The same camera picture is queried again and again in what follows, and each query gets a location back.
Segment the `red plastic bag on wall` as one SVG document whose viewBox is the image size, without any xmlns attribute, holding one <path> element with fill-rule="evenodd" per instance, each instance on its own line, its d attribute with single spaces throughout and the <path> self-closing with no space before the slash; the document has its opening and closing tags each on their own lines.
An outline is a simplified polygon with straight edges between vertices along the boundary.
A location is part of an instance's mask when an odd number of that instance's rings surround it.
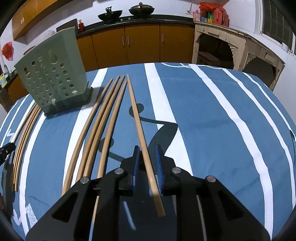
<svg viewBox="0 0 296 241">
<path fill-rule="evenodd" d="M 14 59 L 13 42 L 7 42 L 6 44 L 4 44 L 2 47 L 1 53 L 8 61 L 13 61 Z"/>
</svg>

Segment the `dark cutting board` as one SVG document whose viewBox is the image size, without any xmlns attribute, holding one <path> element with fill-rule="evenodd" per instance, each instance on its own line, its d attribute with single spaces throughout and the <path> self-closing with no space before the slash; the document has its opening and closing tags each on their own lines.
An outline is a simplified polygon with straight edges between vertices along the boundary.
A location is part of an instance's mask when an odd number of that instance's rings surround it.
<svg viewBox="0 0 296 241">
<path fill-rule="evenodd" d="M 72 19 L 60 26 L 58 26 L 56 28 L 56 32 L 60 32 L 63 29 L 67 29 L 67 28 L 71 28 L 74 27 L 75 28 L 75 34 L 78 34 L 78 20 L 77 19 Z"/>
</svg>

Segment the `red containers on counter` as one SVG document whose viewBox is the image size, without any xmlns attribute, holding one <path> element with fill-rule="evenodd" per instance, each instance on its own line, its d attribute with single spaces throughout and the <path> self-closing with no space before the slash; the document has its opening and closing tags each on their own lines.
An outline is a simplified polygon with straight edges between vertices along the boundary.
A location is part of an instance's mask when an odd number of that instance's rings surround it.
<svg viewBox="0 0 296 241">
<path fill-rule="evenodd" d="M 226 9 L 216 3 L 201 2 L 199 9 L 193 12 L 194 22 L 205 22 L 229 27 L 229 15 Z"/>
</svg>

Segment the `wooden chopstick group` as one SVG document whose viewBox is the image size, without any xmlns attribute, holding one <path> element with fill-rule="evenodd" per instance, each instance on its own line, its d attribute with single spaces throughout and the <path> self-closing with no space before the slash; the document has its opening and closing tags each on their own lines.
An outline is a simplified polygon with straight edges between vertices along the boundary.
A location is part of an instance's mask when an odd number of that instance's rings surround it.
<svg viewBox="0 0 296 241">
<path fill-rule="evenodd" d="M 17 145 L 17 147 L 16 147 L 16 154 L 15 154 L 14 159 L 13 159 L 13 169 L 12 169 L 12 174 L 11 174 L 11 190 L 12 190 L 12 191 L 15 191 L 15 190 L 14 190 L 14 184 L 13 184 L 13 181 L 14 181 L 14 175 L 15 175 L 15 172 L 16 172 L 16 166 L 17 166 L 17 156 L 18 156 L 19 151 L 20 151 L 20 148 L 21 148 L 21 142 L 22 142 L 22 139 L 23 139 L 23 134 L 24 134 L 25 127 L 23 128 L 23 131 L 22 131 L 22 133 L 21 133 L 20 140 L 19 140 L 18 145 Z"/>
<path fill-rule="evenodd" d="M 28 139 L 30 137 L 31 131 L 40 113 L 41 113 L 41 108 L 36 106 L 36 109 L 32 113 L 33 116 L 29 118 L 29 122 L 26 124 L 25 130 L 24 130 L 23 139 L 21 142 L 21 148 L 17 156 L 17 166 L 16 166 L 16 172 L 15 172 L 14 181 L 13 181 L 15 191 L 18 191 L 18 188 L 19 188 L 20 168 L 21 168 L 21 163 L 22 163 L 24 152 L 25 152 L 25 148 L 26 148 Z"/>
<path fill-rule="evenodd" d="M 18 136 L 20 135 L 24 125 L 26 124 L 27 120 L 29 119 L 32 111 L 33 111 L 33 108 L 36 106 L 37 104 L 35 102 L 31 102 L 30 105 L 28 106 L 24 116 L 22 117 L 13 137 L 10 139 L 11 143 L 15 143 L 16 140 L 18 139 Z"/>
</svg>

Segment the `wooden chopstick left group inner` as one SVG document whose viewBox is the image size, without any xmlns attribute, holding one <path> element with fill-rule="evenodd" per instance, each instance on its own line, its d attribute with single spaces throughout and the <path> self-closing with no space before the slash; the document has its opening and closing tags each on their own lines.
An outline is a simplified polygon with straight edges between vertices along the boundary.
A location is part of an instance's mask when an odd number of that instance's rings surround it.
<svg viewBox="0 0 296 241">
<path fill-rule="evenodd" d="M 21 148 L 17 156 L 17 166 L 16 166 L 16 172 L 15 172 L 14 181 L 13 181 L 15 191 L 18 191 L 18 188 L 19 188 L 20 168 L 21 168 L 21 163 L 22 163 L 24 152 L 25 152 L 25 148 L 26 148 L 28 139 L 30 137 L 31 131 L 40 113 L 41 113 L 41 108 L 36 106 L 36 109 L 32 113 L 33 116 L 29 118 L 29 122 L 26 124 L 25 130 L 24 130 L 23 139 L 21 142 Z"/>
</svg>

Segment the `blue white striped tablecloth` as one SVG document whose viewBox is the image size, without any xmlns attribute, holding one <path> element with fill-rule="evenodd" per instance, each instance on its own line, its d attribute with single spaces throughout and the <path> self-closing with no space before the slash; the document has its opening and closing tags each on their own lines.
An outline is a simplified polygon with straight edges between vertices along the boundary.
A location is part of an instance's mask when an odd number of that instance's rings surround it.
<svg viewBox="0 0 296 241">
<path fill-rule="evenodd" d="M 295 124 L 256 76 L 204 65 L 147 63 L 86 74 L 98 96 L 111 78 L 129 75 L 149 146 L 200 178 L 213 175 L 275 237 L 295 207 Z M 1 169 L 11 223 L 25 237 L 61 197 L 79 135 L 93 103 L 46 117 L 25 147 L 20 187 Z"/>
</svg>

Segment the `wooden chopstick left group outer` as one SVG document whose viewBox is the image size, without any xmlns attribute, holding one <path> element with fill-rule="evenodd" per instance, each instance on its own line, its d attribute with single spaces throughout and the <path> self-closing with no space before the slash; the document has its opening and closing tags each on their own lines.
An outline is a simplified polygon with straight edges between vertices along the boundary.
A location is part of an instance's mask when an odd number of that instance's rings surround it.
<svg viewBox="0 0 296 241">
<path fill-rule="evenodd" d="M 10 139 L 11 143 L 15 143 L 16 140 L 18 139 L 18 136 L 20 135 L 24 125 L 26 124 L 27 120 L 29 119 L 32 111 L 33 111 L 33 108 L 36 106 L 37 104 L 35 102 L 31 102 L 30 105 L 28 106 L 24 116 L 22 117 L 13 137 Z"/>
</svg>

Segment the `orange kitchen cabinets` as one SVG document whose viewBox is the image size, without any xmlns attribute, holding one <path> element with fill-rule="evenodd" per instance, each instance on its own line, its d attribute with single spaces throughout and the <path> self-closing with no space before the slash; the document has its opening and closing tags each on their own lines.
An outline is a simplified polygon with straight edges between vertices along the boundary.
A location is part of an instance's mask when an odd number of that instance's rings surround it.
<svg viewBox="0 0 296 241">
<path fill-rule="evenodd" d="M 76 37 L 85 72 L 140 63 L 191 63 L 194 27 L 135 24 Z"/>
<path fill-rule="evenodd" d="M 71 0 L 29 0 L 12 17 L 13 39 L 24 36 L 40 20 Z"/>
</svg>

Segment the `black wok left burner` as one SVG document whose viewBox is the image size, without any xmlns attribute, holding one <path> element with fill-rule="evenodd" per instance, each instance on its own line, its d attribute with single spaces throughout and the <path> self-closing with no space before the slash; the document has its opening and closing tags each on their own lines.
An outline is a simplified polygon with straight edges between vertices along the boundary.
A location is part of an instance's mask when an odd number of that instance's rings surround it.
<svg viewBox="0 0 296 241">
<path fill-rule="evenodd" d="M 115 21 L 118 20 L 122 15 L 122 10 L 112 10 L 112 6 L 105 8 L 105 13 L 98 15 L 98 18 L 104 22 Z"/>
</svg>

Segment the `green perforated utensil holder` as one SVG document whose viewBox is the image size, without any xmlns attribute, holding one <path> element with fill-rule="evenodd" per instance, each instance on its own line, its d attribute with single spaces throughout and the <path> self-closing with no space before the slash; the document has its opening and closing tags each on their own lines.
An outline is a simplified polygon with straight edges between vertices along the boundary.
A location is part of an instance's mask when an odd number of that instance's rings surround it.
<svg viewBox="0 0 296 241">
<path fill-rule="evenodd" d="M 24 55 L 15 68 L 46 116 L 91 101 L 90 86 L 80 56 L 75 29 L 63 29 Z"/>
</svg>

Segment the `orange lower kitchen cabinets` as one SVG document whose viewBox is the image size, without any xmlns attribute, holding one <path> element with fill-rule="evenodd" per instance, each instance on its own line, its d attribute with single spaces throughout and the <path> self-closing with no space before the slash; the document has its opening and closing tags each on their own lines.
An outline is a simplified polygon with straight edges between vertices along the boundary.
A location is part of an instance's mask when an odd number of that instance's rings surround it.
<svg viewBox="0 0 296 241">
<path fill-rule="evenodd" d="M 194 27 L 135 24 L 76 37 L 85 72 L 140 63 L 191 63 Z"/>
</svg>

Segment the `right barred window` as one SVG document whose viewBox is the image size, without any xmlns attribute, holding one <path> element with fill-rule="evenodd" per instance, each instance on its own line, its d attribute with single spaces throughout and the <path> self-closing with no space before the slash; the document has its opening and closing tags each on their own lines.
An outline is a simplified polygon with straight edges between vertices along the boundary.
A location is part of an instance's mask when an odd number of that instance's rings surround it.
<svg viewBox="0 0 296 241">
<path fill-rule="evenodd" d="M 272 1 L 259 2 L 259 33 L 289 54 L 295 54 L 295 33 Z"/>
</svg>

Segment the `wooden chopstick left group middle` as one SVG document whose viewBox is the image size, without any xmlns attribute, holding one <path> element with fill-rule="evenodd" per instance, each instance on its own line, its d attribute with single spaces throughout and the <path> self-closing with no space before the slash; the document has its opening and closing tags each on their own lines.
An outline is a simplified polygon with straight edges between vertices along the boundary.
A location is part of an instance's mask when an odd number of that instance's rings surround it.
<svg viewBox="0 0 296 241">
<path fill-rule="evenodd" d="M 23 128 L 23 131 L 22 131 L 22 133 L 21 133 L 20 140 L 19 140 L 18 145 L 17 145 L 17 147 L 16 147 L 16 154 L 15 154 L 14 159 L 13 159 L 13 169 L 12 169 L 12 174 L 11 174 L 11 190 L 12 190 L 12 191 L 15 191 L 15 190 L 14 190 L 14 184 L 13 184 L 13 181 L 14 181 L 14 175 L 15 175 L 15 172 L 16 172 L 16 166 L 17 166 L 17 156 L 18 156 L 19 151 L 20 151 L 20 148 L 21 148 L 21 142 L 22 142 L 22 139 L 23 139 L 23 134 L 24 134 L 25 127 Z"/>
</svg>

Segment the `red bottle on counter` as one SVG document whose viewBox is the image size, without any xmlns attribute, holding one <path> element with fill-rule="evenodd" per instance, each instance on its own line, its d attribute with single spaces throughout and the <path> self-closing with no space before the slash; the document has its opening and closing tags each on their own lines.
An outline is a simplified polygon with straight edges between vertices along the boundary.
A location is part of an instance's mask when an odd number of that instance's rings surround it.
<svg viewBox="0 0 296 241">
<path fill-rule="evenodd" d="M 78 21 L 78 32 L 81 33 L 81 32 L 84 32 L 84 30 L 85 30 L 84 23 L 82 22 L 82 20 L 79 20 Z"/>
</svg>

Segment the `white old wooden side table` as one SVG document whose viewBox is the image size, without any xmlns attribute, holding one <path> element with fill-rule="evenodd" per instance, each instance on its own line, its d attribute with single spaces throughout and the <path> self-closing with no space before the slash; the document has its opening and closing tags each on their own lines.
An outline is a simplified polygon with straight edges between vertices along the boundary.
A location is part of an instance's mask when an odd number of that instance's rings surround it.
<svg viewBox="0 0 296 241">
<path fill-rule="evenodd" d="M 285 62 L 274 51 L 251 35 L 239 30 L 205 22 L 195 22 L 194 24 L 192 63 L 197 63 L 200 37 L 206 34 L 222 40 L 229 45 L 232 52 L 234 70 L 242 71 L 255 58 L 259 58 L 273 66 L 275 68 L 275 74 L 269 89 L 274 90 L 285 67 Z"/>
</svg>

